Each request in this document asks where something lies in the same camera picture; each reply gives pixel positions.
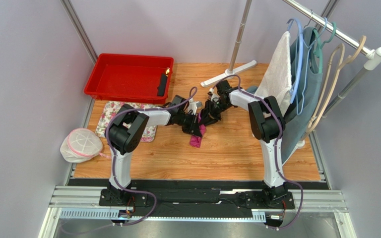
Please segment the magenta paper napkin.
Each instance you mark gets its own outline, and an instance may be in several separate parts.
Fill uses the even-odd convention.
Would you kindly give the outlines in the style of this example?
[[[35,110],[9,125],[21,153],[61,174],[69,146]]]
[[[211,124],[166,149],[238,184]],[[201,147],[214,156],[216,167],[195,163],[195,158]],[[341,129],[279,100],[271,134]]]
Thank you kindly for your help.
[[[206,126],[205,125],[200,125],[199,129],[200,129],[202,135],[204,135],[206,133]],[[202,144],[202,137],[198,137],[195,135],[191,136],[190,146],[195,147],[195,148],[200,148],[201,144]]]

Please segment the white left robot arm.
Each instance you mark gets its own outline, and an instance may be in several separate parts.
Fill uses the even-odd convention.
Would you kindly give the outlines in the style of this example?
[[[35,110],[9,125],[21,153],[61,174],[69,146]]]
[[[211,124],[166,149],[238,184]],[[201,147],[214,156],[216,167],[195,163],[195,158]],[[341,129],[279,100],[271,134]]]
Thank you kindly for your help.
[[[105,137],[112,155],[111,176],[106,189],[101,191],[102,206],[125,206],[134,199],[131,192],[132,153],[138,147],[144,131],[151,126],[179,125],[183,133],[202,137],[197,109],[200,101],[175,96],[161,107],[137,109],[123,105],[111,119]]]

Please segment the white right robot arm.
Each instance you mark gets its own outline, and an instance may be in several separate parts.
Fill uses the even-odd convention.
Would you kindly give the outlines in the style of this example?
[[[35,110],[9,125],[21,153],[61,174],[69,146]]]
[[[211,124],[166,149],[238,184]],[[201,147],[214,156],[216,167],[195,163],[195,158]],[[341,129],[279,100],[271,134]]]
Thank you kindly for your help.
[[[240,87],[231,87],[227,80],[220,81],[208,92],[200,124],[208,126],[220,121],[221,113],[231,107],[249,113],[252,134],[261,145],[264,163],[266,188],[261,192],[261,200],[265,206],[275,207],[287,195],[280,153],[285,121],[277,100],[273,96],[262,98]]]

